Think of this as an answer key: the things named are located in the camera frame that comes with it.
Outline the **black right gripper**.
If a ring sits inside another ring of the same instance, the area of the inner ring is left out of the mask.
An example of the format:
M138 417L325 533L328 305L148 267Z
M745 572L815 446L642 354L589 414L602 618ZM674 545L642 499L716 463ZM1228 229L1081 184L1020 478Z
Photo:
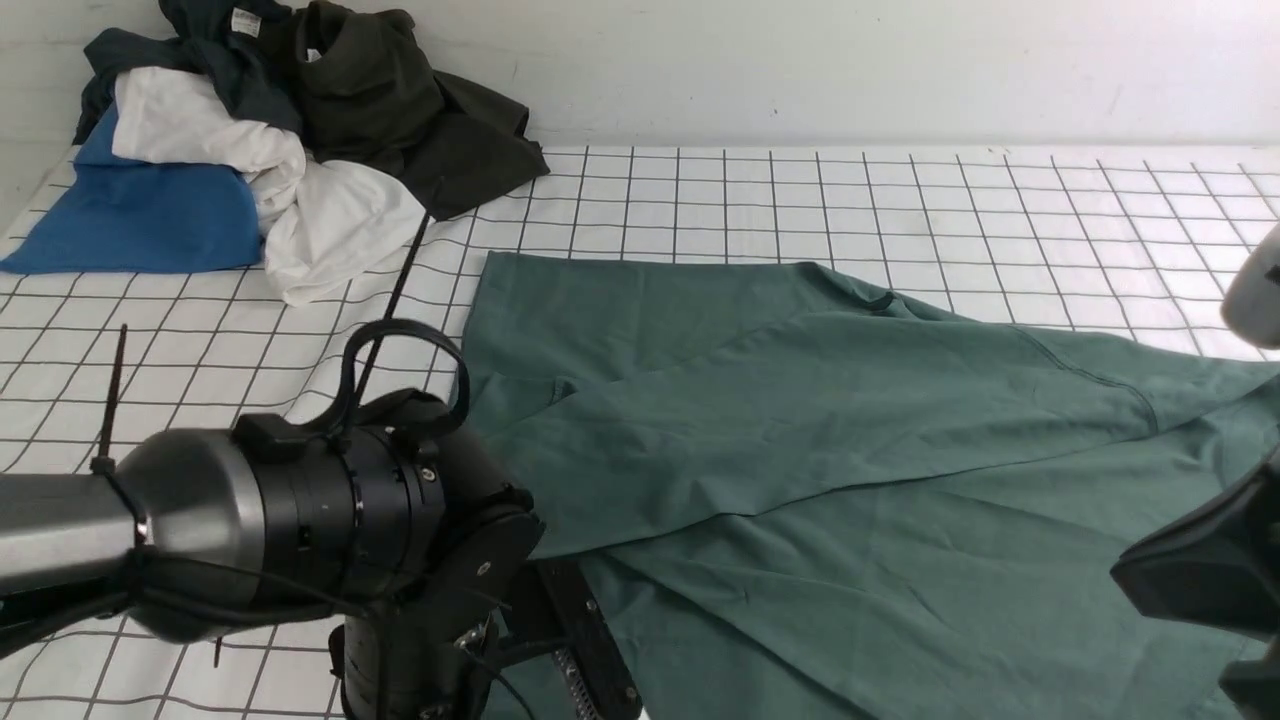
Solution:
M1221 305L1228 329L1257 348L1279 348L1279 225L1244 260Z

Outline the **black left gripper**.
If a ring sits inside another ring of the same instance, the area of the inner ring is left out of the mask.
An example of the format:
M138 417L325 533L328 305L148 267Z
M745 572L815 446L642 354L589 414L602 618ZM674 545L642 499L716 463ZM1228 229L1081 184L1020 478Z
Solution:
M637 719L643 700L579 562L532 560L545 527L502 482L449 502L429 577L330 638L348 719L479 719L504 670L549 657L579 719Z

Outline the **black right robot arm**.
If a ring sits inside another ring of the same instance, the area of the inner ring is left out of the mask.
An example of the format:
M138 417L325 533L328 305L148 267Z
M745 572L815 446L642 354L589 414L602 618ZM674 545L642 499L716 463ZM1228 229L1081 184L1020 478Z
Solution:
M1140 615L1265 644L1213 660L1239 717L1277 716L1277 363L1151 350L1138 445L1156 528L1110 575Z

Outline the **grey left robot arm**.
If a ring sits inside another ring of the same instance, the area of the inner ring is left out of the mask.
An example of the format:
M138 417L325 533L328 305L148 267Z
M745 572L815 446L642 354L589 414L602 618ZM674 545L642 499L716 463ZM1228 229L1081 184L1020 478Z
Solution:
M349 719L479 719L506 669L543 656L577 717L636 719L584 574L532 560L545 529L417 391L328 430L276 415L163 430L84 475L3 478L3 655L92 618L192 644L338 616Z

